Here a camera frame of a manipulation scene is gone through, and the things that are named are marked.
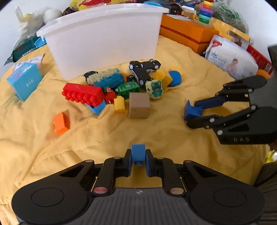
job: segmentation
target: brown wooden cube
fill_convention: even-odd
[[[129,117],[132,119],[148,118],[150,113],[149,94],[131,92],[129,99]]]

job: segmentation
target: colorful rings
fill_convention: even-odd
[[[204,7],[200,7],[199,10],[200,10],[200,12],[201,12],[201,11],[202,11],[202,12],[206,12],[206,13],[209,13],[209,14],[211,14],[211,15],[213,15],[213,13],[214,13],[213,10],[206,9],[206,8],[204,8]]]
[[[207,16],[207,17],[209,17],[209,18],[212,17],[212,14],[209,14],[209,13],[206,13],[206,12],[203,12],[203,11],[200,11],[199,14],[201,14],[201,15],[203,15],[203,16]]]
[[[207,6],[210,6],[210,7],[213,6],[213,4],[211,2],[208,2],[208,1],[204,1],[203,3],[204,3],[204,5],[207,5]]]
[[[210,7],[210,6],[208,6],[208,5],[203,5],[203,7],[206,8],[206,9],[209,9],[209,10],[212,9],[212,7]]]
[[[206,23],[209,24],[211,17],[214,13],[214,11],[212,10],[212,4],[213,0],[207,0],[204,1],[203,7],[200,7],[199,10],[199,21],[202,23]]]
[[[202,18],[199,18],[199,21],[202,22],[202,23],[205,23],[205,24],[209,24],[210,23],[209,20],[205,20],[205,19],[202,19]]]

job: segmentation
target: yellow bedspread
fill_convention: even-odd
[[[194,160],[249,184],[257,177],[267,154],[265,145],[220,145],[211,129],[186,126],[183,116],[188,99],[194,103],[214,96],[222,84],[232,81],[226,72],[190,48],[160,36],[155,59],[165,71],[179,66],[186,78],[161,99],[151,100],[147,119],[130,119],[127,112],[116,113],[112,104],[97,116],[81,103],[66,101],[61,94],[66,81],[47,45],[20,61],[43,53],[40,70],[44,78],[24,103],[6,81],[12,69],[0,81],[0,220],[3,225],[18,223],[11,199],[22,186],[85,159],[102,163],[106,158],[123,156],[131,144],[146,144],[155,157],[171,158],[175,163]],[[114,68],[130,74],[127,63]],[[71,82],[84,84],[84,79],[80,76]],[[205,114],[228,115],[247,106],[226,103],[206,110]],[[69,116],[71,127],[58,136],[53,118],[62,111]],[[117,186],[154,187],[161,186],[161,182],[159,178],[145,178],[144,167],[133,167],[132,176],[118,179]]]

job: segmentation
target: white ball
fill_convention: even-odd
[[[48,9],[44,13],[43,21],[45,24],[47,24],[48,22],[61,17],[61,15],[62,15],[62,12],[58,9]]]

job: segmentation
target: red toy block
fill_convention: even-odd
[[[106,104],[113,104],[114,99],[116,98],[116,93],[114,91],[105,93],[105,102]]]
[[[64,88],[62,95],[65,96],[66,100],[81,102],[89,106],[97,107],[104,100],[105,96],[102,88],[96,86],[88,86],[81,84],[67,83]]]

